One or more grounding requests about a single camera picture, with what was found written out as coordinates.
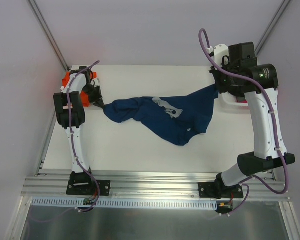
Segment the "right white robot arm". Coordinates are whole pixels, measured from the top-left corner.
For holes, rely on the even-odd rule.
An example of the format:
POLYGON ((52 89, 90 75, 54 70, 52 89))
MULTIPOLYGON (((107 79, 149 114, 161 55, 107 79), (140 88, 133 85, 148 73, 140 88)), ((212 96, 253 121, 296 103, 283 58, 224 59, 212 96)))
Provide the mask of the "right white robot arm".
POLYGON ((258 64, 252 42, 226 46, 206 47, 213 75, 220 94, 229 93, 244 98, 250 110, 254 150, 240 154, 237 163, 216 176, 205 188, 205 194, 221 199, 240 184, 258 173, 282 167, 296 161, 282 138, 278 114, 278 74, 272 64, 258 64))

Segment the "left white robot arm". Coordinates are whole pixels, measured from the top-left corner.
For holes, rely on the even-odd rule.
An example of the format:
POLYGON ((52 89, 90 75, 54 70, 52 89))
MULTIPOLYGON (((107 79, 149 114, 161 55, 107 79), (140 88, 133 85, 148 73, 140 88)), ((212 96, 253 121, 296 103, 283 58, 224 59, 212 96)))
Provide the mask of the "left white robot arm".
POLYGON ((61 92, 53 95, 58 124, 65 130, 72 157, 72 170, 67 195, 93 195, 98 193, 92 179, 91 162, 83 140, 85 107, 104 108, 98 74, 92 66, 70 70, 62 80, 61 92))

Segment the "navy blue t-shirt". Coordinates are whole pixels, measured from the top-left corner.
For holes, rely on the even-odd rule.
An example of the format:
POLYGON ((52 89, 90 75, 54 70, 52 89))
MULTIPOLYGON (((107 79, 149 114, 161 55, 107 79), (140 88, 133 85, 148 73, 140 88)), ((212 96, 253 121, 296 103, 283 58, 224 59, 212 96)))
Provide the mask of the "navy blue t-shirt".
POLYGON ((185 146, 193 137, 207 133, 218 97, 219 92, 213 84, 185 96, 115 100, 105 105, 103 112, 115 123, 133 119, 161 139, 185 146))

